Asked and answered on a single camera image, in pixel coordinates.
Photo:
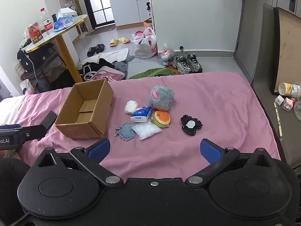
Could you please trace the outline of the brown cardboard box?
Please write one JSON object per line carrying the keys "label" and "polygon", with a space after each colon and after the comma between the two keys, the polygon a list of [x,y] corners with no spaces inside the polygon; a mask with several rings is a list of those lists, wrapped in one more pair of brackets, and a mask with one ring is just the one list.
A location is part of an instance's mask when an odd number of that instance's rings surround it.
{"label": "brown cardboard box", "polygon": [[113,89],[106,79],[76,83],[55,126],[70,139],[104,138],[113,98]]}

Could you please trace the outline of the blue denim cloth piece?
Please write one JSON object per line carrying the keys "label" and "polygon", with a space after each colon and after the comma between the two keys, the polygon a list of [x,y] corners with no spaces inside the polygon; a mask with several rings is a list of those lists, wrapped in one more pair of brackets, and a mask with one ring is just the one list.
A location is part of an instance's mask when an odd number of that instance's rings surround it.
{"label": "blue denim cloth piece", "polygon": [[132,127],[132,123],[124,123],[122,126],[119,126],[115,129],[114,136],[119,136],[123,141],[130,141],[136,136],[136,133],[134,132]]}

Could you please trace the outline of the clear plastic bag of filling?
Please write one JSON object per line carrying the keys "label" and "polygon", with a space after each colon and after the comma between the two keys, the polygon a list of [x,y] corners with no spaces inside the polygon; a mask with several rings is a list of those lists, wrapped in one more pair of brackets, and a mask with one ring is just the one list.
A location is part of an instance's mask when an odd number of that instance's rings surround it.
{"label": "clear plastic bag of filling", "polygon": [[152,123],[150,120],[147,122],[137,122],[132,126],[132,130],[138,135],[140,140],[144,140],[160,133],[162,130]]}

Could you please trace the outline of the white cloth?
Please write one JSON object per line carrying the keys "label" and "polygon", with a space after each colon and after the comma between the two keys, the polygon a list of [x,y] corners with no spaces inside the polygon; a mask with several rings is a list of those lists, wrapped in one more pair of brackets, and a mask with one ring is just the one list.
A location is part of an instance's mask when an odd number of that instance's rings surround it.
{"label": "white cloth", "polygon": [[138,103],[135,101],[128,101],[125,106],[125,113],[126,114],[133,114],[136,109],[138,108]]}

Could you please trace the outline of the blue tissue pack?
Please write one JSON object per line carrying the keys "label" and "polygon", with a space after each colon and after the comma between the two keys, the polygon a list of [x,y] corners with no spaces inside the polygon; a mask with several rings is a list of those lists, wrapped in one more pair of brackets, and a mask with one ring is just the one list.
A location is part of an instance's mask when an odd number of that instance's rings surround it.
{"label": "blue tissue pack", "polygon": [[152,112],[150,106],[144,106],[137,108],[137,110],[131,115],[132,122],[147,122]]}

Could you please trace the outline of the grey plush elephant toy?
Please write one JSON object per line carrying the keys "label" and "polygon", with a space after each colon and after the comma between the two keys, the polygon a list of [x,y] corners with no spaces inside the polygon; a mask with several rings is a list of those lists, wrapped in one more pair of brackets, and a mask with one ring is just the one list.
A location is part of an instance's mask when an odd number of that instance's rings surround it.
{"label": "grey plush elephant toy", "polygon": [[174,91],[169,87],[155,86],[148,98],[148,105],[153,109],[168,111],[174,98]]}

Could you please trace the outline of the white small appliance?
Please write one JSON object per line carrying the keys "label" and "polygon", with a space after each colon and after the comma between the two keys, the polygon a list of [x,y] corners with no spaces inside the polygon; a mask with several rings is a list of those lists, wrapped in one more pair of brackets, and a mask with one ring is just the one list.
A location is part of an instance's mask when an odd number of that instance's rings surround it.
{"label": "white small appliance", "polygon": [[20,83],[20,88],[23,95],[34,94],[35,90],[29,79],[25,79]]}

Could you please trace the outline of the pink bear laptop bag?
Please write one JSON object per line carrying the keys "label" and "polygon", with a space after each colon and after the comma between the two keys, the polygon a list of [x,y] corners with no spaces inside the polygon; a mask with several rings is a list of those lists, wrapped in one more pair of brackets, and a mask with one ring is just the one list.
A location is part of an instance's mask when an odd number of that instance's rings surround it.
{"label": "pink bear laptop bag", "polygon": [[125,78],[125,74],[119,70],[103,66],[97,72],[92,71],[86,76],[86,81],[106,79],[108,82],[120,81]]}

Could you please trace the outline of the left black slipper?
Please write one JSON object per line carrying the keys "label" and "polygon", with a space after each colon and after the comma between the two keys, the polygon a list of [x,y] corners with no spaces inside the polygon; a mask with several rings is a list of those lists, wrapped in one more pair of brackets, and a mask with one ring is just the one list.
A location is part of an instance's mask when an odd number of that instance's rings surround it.
{"label": "left black slipper", "polygon": [[87,52],[87,57],[92,57],[95,54],[96,50],[97,50],[97,47],[90,47]]}

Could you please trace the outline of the round yellow-legged table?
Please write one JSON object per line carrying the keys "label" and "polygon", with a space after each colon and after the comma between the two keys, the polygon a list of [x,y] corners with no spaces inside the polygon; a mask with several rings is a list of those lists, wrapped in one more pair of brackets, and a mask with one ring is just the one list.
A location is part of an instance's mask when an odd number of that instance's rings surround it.
{"label": "round yellow-legged table", "polygon": [[83,23],[86,18],[87,18],[87,14],[76,16],[74,18],[74,23],[71,26],[59,32],[52,32],[49,35],[46,35],[44,38],[42,38],[40,41],[38,41],[35,44],[31,43],[30,45],[25,47],[25,52],[31,53],[37,50],[38,48],[42,47],[43,45],[54,40],[57,45],[57,49],[60,53],[60,56],[62,57],[72,78],[76,83],[82,82],[83,81],[82,77],[80,76],[79,71],[77,70],[77,67],[74,64],[74,61],[69,53],[69,50],[66,46],[66,43],[62,35],[68,32],[69,30],[73,29],[74,27],[78,26],[79,24]]}

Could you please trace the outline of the grey sneaker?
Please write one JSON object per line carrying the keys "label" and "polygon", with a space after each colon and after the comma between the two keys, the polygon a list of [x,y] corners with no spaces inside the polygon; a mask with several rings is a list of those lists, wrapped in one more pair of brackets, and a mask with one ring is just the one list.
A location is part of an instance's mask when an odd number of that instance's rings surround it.
{"label": "grey sneaker", "polygon": [[186,74],[191,73],[191,68],[184,56],[175,55],[173,62],[172,62],[172,66],[181,75],[186,75]]}
{"label": "grey sneaker", "polygon": [[197,56],[194,53],[186,53],[186,59],[193,73],[203,72],[203,68],[198,62]]}

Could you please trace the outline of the white yellow cup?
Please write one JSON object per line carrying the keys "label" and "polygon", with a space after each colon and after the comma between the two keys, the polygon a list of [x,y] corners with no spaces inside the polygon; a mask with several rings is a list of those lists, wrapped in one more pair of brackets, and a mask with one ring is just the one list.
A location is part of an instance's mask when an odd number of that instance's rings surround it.
{"label": "white yellow cup", "polygon": [[299,98],[301,96],[301,87],[300,83],[285,83],[281,82],[279,84],[279,94],[282,96],[289,96],[293,98]]}

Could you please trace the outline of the white tissue box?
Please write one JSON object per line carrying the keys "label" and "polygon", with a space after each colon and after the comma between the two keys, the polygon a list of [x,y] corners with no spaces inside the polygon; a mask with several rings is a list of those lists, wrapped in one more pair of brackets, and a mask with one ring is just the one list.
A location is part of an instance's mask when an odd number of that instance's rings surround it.
{"label": "white tissue box", "polygon": [[77,11],[72,10],[71,8],[61,8],[58,11],[58,18],[69,17],[69,16],[77,16]]}

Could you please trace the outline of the right yellow slipper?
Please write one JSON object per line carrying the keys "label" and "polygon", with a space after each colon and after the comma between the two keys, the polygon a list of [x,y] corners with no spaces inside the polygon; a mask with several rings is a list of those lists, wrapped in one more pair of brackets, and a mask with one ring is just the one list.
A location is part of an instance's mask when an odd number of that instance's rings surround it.
{"label": "right yellow slipper", "polygon": [[119,42],[121,42],[122,44],[127,44],[130,42],[130,39],[128,39],[127,37],[121,37],[118,39]]}

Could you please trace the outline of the white red shopping bag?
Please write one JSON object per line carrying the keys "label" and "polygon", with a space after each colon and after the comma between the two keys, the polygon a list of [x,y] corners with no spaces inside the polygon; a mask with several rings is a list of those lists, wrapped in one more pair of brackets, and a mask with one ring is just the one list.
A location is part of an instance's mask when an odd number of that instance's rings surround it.
{"label": "white red shopping bag", "polygon": [[131,42],[134,45],[134,57],[137,59],[150,59],[158,52],[157,37],[151,27],[133,33]]}

